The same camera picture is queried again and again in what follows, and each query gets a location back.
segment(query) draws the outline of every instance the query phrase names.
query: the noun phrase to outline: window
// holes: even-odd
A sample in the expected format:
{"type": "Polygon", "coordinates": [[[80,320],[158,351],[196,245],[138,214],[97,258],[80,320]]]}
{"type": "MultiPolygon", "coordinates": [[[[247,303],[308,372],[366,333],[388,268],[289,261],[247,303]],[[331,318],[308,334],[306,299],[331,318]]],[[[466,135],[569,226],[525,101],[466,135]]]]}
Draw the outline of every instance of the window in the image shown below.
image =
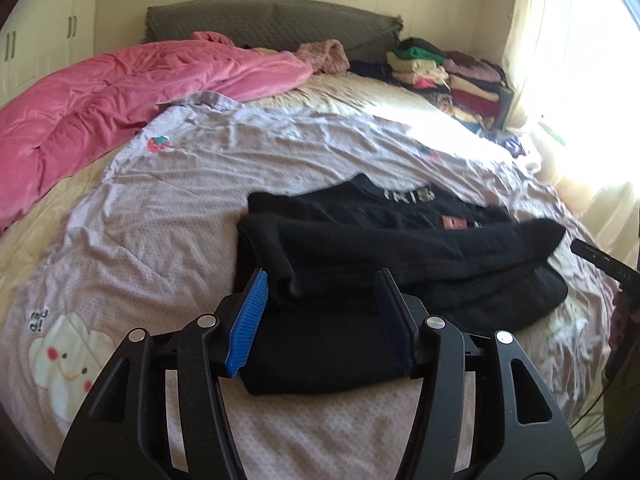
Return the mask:
{"type": "Polygon", "coordinates": [[[542,125],[591,183],[640,183],[640,31],[622,0],[568,0],[562,10],[564,67],[548,81],[542,125]]]}

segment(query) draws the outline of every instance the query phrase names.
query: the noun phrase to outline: metal screw head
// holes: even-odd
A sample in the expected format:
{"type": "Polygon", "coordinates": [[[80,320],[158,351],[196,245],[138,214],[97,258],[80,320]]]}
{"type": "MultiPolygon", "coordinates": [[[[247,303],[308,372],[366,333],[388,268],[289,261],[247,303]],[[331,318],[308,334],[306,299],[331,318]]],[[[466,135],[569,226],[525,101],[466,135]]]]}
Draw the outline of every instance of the metal screw head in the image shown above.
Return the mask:
{"type": "Polygon", "coordinates": [[[513,343],[513,335],[505,330],[500,330],[500,332],[495,335],[495,338],[505,345],[513,343]]]}
{"type": "Polygon", "coordinates": [[[129,332],[129,341],[131,341],[132,343],[139,343],[145,338],[145,336],[145,331],[141,328],[137,328],[129,332]]]}
{"type": "Polygon", "coordinates": [[[444,319],[438,316],[431,316],[427,318],[427,325],[436,330],[440,330],[444,328],[444,319]]]}
{"type": "Polygon", "coordinates": [[[198,318],[198,326],[200,328],[210,328],[216,324],[216,317],[211,314],[205,314],[198,318]]]}

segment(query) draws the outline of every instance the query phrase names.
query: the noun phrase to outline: green folded shirt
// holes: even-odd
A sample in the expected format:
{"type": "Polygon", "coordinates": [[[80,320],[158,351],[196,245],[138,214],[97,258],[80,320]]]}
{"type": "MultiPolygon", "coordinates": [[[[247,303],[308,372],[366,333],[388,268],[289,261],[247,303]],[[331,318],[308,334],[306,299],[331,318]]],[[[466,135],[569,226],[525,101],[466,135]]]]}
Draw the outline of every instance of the green folded shirt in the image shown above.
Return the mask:
{"type": "Polygon", "coordinates": [[[444,58],[442,56],[432,54],[428,50],[424,50],[419,46],[412,46],[404,50],[398,48],[394,51],[394,54],[396,54],[400,59],[429,59],[435,61],[439,65],[444,63],[444,58]]]}

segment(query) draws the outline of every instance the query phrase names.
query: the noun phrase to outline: white curtain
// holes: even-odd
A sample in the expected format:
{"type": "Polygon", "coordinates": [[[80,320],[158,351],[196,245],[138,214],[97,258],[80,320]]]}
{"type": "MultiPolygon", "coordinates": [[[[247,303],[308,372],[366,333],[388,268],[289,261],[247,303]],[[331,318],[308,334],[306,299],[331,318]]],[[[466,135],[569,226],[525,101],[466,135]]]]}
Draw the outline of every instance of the white curtain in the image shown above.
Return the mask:
{"type": "Polygon", "coordinates": [[[538,177],[605,251],[633,267],[639,54],[640,31],[621,0],[516,0],[503,58],[515,90],[507,128],[532,135],[542,154],[538,177]]]}

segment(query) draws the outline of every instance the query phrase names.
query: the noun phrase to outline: cartoon bear print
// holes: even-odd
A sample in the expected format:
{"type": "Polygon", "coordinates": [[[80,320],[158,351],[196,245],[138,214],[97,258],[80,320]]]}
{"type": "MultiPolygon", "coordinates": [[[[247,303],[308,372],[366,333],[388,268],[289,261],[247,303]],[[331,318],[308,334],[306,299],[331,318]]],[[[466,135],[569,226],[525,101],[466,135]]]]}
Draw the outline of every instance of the cartoon bear print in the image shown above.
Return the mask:
{"type": "Polygon", "coordinates": [[[89,332],[78,314],[60,315],[29,348],[34,382],[49,393],[53,413],[71,423],[86,394],[115,351],[112,339],[89,332]]]}

